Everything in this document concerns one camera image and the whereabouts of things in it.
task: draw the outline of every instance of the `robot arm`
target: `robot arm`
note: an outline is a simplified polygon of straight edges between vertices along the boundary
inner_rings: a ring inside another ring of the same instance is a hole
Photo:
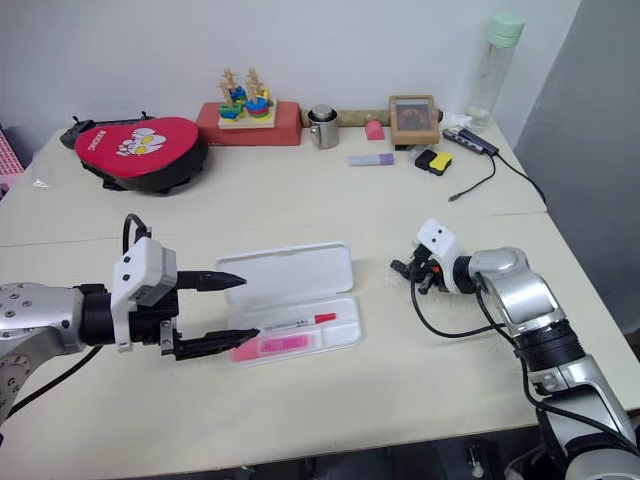
[[[422,282],[421,293],[436,285],[454,293],[480,289],[491,294],[529,381],[543,397],[543,408],[595,420],[636,445],[620,402],[594,358],[582,349],[547,283],[530,269],[524,252],[500,248],[467,256],[455,236],[433,219],[418,232],[418,242],[411,263],[396,260],[392,268],[405,278],[413,274]],[[566,478],[591,478],[609,471],[640,478],[634,476],[640,474],[640,458],[618,439],[546,409],[537,408],[536,413],[547,449],[567,469]]]
[[[222,272],[178,271],[175,252],[153,240],[146,227],[138,230],[116,263],[112,293],[102,284],[0,287],[0,425],[29,375],[57,355],[113,343],[125,352],[139,342],[184,360],[237,347],[259,333],[225,330],[183,340],[178,290],[224,290],[246,281]]]

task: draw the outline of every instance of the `white wall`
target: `white wall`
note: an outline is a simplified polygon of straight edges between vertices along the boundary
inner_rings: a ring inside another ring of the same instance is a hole
[[[38,148],[72,114],[195,118],[227,65],[303,107],[431,93],[459,111],[503,11],[527,21],[496,111],[515,144],[579,1],[0,0],[0,121]]]

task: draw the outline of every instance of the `black cable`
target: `black cable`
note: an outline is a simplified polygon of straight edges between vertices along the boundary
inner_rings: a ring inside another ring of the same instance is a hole
[[[100,351],[100,349],[102,349],[101,345],[99,345],[97,347],[93,347],[89,353],[87,353],[84,357],[82,357],[82,359],[78,363],[76,363],[73,367],[71,367],[69,370],[67,370],[63,374],[59,375],[58,377],[54,378],[49,383],[47,383],[45,386],[40,387],[38,390],[33,392],[31,395],[28,395],[25,398],[23,398],[22,400],[20,400],[13,407],[11,407],[11,410],[9,411],[9,415],[7,415],[7,418],[11,417],[15,413],[17,413],[19,410],[23,409],[28,404],[33,402],[36,398],[40,397],[41,395],[44,395],[49,390],[51,390],[55,386],[61,384],[63,381],[65,381],[71,375],[76,373],[78,370],[80,370],[82,367],[84,367],[87,363],[89,363],[89,360],[91,360],[93,357],[95,357],[98,354],[98,352]]]
[[[525,175],[524,173],[520,172],[519,170],[516,170],[513,165],[511,165],[509,162],[507,162],[504,157],[502,155],[500,155],[500,153],[496,153],[496,157],[498,157],[500,160],[502,160],[502,163],[504,163],[507,167],[509,167],[511,169],[512,172],[514,172],[517,175],[520,175],[522,178],[524,178],[527,182],[529,182],[533,188],[536,189],[536,192],[538,192],[538,195],[540,195],[540,198],[542,199],[542,201],[544,202],[544,204],[547,204],[547,197],[545,196],[544,192],[542,191],[542,189],[536,184],[536,182],[534,182],[533,180],[531,180],[531,178],[529,178],[527,175]]]
[[[418,305],[418,299],[416,298],[416,280],[414,278],[413,272],[410,272],[410,282],[411,282],[411,303],[413,304],[413,308],[416,311],[416,315],[418,315],[418,318],[420,319],[420,321],[423,323],[425,327],[429,329],[431,333],[444,338],[464,338],[464,337],[471,337],[472,335],[478,335],[479,333],[488,332],[494,329],[493,326],[490,326],[490,327],[481,327],[475,330],[470,330],[468,332],[460,332],[460,333],[441,332],[440,330],[433,327],[429,322],[427,322],[427,319],[424,318],[424,315],[420,310],[420,306]],[[498,330],[500,330],[500,327],[504,327],[504,324],[496,324],[496,325],[498,327]]]
[[[512,346],[515,347],[515,342],[513,341],[513,339],[509,337],[508,334],[504,332],[501,328],[499,328],[498,326],[499,324],[495,322],[495,320],[489,313],[489,310],[487,310],[487,307],[484,304],[484,301],[482,299],[482,292],[480,291],[480,289],[476,290],[476,300],[478,301],[478,306],[480,307],[480,310],[482,310],[482,313],[486,317],[487,321],[491,324],[491,328],[495,329],[506,341],[508,341]],[[604,425],[598,422],[597,420],[593,420],[592,418],[585,417],[584,415],[573,413],[568,410],[555,407],[553,405],[549,405],[547,403],[541,402],[533,398],[533,395],[531,395],[531,386],[529,385],[529,371],[528,371],[526,362],[522,358],[520,359],[520,365],[522,366],[522,385],[524,389],[524,396],[527,399],[527,401],[531,405],[533,405],[536,409],[542,410],[548,413],[554,413],[562,417],[570,418],[571,420],[575,420],[576,422],[585,423],[590,427],[593,427],[604,433],[608,433],[609,435],[614,437],[618,442],[624,445],[625,448],[627,448],[627,450],[629,450],[631,453],[637,456],[640,456],[640,449],[638,449],[638,447],[636,447],[633,444],[633,442],[631,442],[627,437],[622,435],[617,430],[614,430],[613,428],[607,425]]]
[[[466,190],[460,192],[460,193],[456,193],[455,195],[451,195],[449,197],[449,201],[453,202],[457,199],[459,199],[462,195],[466,195],[467,193],[469,193],[471,190],[475,190],[476,188],[478,188],[480,185],[482,185],[484,182],[486,182],[487,180],[492,179],[495,174],[496,174],[496,161],[493,158],[493,156],[487,154],[487,156],[489,157],[489,160],[491,160],[491,166],[492,166],[492,170],[491,173],[489,175],[487,175],[486,177],[484,177],[482,180],[480,180],[479,182],[477,182],[475,185],[472,185],[471,187],[467,188]]]
[[[135,213],[130,213],[129,215],[127,215],[126,218],[124,219],[124,226],[122,227],[122,254],[123,255],[129,251],[129,235],[131,231],[131,222],[135,222],[135,224],[138,226],[138,228],[136,229],[136,232],[148,231],[147,226],[144,224],[142,220],[140,220],[139,216],[137,216]]]

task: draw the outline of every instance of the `cartoon print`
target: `cartoon print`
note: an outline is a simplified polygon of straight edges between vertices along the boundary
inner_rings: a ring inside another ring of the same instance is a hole
[[[131,134],[131,138],[123,141],[116,152],[118,155],[128,157],[129,155],[145,155],[162,148],[162,144],[167,140],[162,135],[156,135],[156,131],[151,128],[137,128]]]

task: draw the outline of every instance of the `green bottle cap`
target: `green bottle cap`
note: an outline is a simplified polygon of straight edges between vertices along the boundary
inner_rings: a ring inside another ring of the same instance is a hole
[[[498,47],[515,47],[523,29],[524,20],[516,15],[494,15],[491,17],[489,42]]]

